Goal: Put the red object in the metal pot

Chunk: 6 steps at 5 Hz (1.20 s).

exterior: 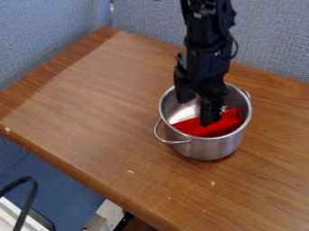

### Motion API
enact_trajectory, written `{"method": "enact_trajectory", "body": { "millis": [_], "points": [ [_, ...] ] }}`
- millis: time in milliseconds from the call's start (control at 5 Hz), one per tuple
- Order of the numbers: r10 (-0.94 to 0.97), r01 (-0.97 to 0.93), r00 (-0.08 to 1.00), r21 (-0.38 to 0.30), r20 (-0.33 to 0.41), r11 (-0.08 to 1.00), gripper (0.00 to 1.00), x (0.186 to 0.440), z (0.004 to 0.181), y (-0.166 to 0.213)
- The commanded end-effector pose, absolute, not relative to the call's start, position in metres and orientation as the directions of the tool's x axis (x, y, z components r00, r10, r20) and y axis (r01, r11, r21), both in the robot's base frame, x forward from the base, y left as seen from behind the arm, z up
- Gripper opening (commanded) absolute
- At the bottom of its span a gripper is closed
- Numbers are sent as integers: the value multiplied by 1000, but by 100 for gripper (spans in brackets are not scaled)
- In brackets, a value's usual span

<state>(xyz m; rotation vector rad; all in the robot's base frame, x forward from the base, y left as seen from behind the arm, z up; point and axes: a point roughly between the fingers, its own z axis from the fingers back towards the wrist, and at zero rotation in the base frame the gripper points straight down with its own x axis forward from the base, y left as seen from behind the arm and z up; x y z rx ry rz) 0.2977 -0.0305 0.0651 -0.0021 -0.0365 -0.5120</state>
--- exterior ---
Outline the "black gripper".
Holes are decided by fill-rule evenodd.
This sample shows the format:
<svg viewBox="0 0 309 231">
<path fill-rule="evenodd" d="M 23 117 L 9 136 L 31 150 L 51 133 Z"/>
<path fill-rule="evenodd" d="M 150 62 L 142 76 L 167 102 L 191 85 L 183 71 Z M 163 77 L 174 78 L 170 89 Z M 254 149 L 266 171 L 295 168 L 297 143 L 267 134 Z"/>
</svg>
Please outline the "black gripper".
<svg viewBox="0 0 309 231">
<path fill-rule="evenodd" d="M 191 49 L 175 56 L 174 87 L 176 99 L 183 104 L 200 92 L 200 125 L 208 126 L 220 119 L 229 90 L 224 75 L 233 60 L 231 48 Z"/>
</svg>

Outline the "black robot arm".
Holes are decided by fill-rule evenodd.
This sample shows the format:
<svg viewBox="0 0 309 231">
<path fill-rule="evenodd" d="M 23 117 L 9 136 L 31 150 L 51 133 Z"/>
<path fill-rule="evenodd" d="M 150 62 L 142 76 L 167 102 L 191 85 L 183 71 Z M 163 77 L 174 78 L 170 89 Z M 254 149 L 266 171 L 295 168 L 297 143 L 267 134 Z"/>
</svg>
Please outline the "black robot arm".
<svg viewBox="0 0 309 231">
<path fill-rule="evenodd" d="M 200 125 L 220 119 L 229 90 L 224 75 L 238 46 L 230 34 L 235 11 L 230 0 L 179 0 L 186 25 L 184 47 L 174 69 L 174 87 L 180 103 L 200 98 Z"/>
</svg>

